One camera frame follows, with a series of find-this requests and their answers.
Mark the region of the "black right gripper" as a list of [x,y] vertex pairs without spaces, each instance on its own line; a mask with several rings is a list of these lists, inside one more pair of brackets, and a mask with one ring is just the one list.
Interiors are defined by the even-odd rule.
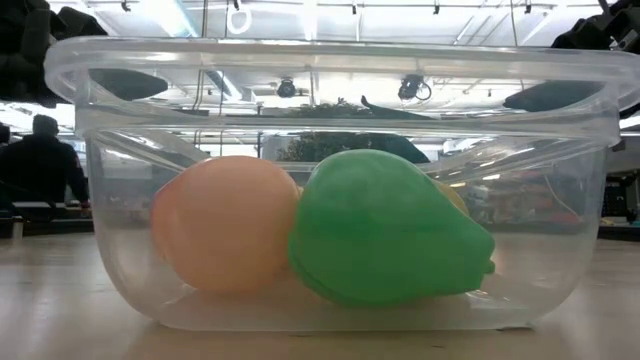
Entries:
[[[640,53],[640,0],[617,0],[603,12],[579,19],[557,36],[556,49],[612,50]],[[542,112],[579,103],[604,88],[602,82],[554,80],[534,85],[505,98],[507,109]]]

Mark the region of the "toy peach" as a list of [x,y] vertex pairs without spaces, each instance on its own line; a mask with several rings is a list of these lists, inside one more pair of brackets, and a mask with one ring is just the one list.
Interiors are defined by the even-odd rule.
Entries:
[[214,294],[255,292],[287,267],[299,195],[292,177],[268,160],[209,158],[155,194],[152,238],[186,284]]

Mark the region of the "teal green cloth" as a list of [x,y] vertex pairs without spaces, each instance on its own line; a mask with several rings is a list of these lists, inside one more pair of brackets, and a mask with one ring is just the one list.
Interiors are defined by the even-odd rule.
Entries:
[[[371,116],[375,118],[404,120],[426,119],[426,116],[373,105],[364,95],[361,96],[361,104],[366,107],[370,111]],[[414,164],[430,162],[429,158],[410,140],[400,135],[369,133],[369,148],[397,155]]]

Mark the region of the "yellow toy fruit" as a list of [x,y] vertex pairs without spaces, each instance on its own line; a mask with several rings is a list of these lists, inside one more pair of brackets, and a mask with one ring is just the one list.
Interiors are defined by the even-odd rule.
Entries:
[[449,199],[449,201],[462,213],[466,216],[469,216],[469,210],[464,202],[464,200],[460,197],[460,195],[449,185],[444,184],[442,182],[434,180],[433,183],[438,187],[438,189]]

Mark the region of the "clear plastic tupperware container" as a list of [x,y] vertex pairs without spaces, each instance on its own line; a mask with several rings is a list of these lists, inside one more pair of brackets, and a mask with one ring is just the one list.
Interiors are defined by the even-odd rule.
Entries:
[[[83,37],[53,45],[47,85],[73,103],[85,140],[96,240],[120,295],[173,328],[211,331],[409,331],[523,326],[575,288],[594,250],[606,158],[619,142],[619,114],[640,105],[640,56],[611,50],[487,48],[362,42]],[[125,101],[90,69],[125,69],[165,80],[153,97]],[[430,100],[403,101],[401,80],[424,77]],[[292,78],[296,95],[276,89]],[[602,82],[589,98],[526,112],[506,97],[554,80]],[[426,119],[303,118],[302,106],[339,98]],[[214,294],[182,281],[151,233],[155,194],[209,158],[249,156],[286,171],[302,196],[319,162],[279,161],[302,132],[400,135],[430,160],[414,164],[452,187],[495,240],[493,273],[477,290],[397,306],[329,301],[285,270],[255,292]],[[588,181],[583,224],[490,224],[488,187],[525,171]]]

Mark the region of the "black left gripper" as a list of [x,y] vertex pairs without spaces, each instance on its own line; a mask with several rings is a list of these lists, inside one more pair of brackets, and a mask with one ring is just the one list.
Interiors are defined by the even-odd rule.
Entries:
[[[54,12],[46,0],[0,0],[0,101],[54,108],[66,101],[45,84],[44,60],[57,41],[80,36],[105,36],[91,15],[64,7]],[[125,69],[90,69],[93,81],[125,101],[153,97],[168,83]]]

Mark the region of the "person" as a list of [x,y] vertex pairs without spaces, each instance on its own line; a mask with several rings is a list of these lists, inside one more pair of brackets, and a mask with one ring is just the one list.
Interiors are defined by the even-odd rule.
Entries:
[[38,114],[33,117],[31,134],[0,151],[0,182],[9,186],[12,202],[64,203],[70,188],[81,208],[90,208],[77,152],[57,135],[57,121]]

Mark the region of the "green toy pepper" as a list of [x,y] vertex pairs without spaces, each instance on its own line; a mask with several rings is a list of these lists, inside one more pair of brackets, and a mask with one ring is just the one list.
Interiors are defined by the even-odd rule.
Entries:
[[321,161],[297,205],[297,277],[346,306],[397,306],[477,290],[495,270],[492,235],[416,165],[378,150]]

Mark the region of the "artificial plant with white flowers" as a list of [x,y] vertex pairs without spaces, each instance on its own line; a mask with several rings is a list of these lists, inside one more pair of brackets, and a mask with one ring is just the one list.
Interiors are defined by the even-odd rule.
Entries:
[[[305,105],[293,112],[303,118],[367,118],[374,115],[368,107],[339,98],[335,104]],[[395,134],[372,132],[302,132],[277,151],[279,161],[319,162],[338,152],[353,149],[376,149],[399,154],[406,138]]]

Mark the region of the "shelf with red items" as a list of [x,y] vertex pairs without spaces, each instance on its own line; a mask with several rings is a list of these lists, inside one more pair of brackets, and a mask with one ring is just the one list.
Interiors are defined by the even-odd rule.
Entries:
[[525,171],[494,180],[485,204],[490,224],[583,224],[588,181],[561,173]]

